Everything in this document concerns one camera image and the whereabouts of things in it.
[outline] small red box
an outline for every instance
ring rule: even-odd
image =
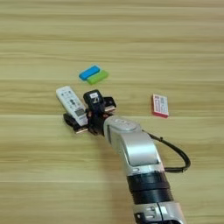
[[[166,96],[154,94],[152,96],[152,114],[167,118],[169,116],[168,101]]]

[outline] wood grain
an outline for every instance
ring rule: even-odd
[[[0,0],[0,223],[134,223],[119,157],[100,136],[76,136],[55,89],[98,88],[116,113],[192,159],[170,175],[187,223],[224,222],[224,2]],[[79,71],[98,64],[95,86]],[[151,115],[167,95],[171,116]],[[160,143],[165,165],[181,165]]]

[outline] white label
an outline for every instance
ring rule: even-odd
[[[92,99],[97,98],[97,97],[98,97],[98,94],[97,94],[97,93],[92,93],[92,94],[90,95],[90,98],[92,98]]]

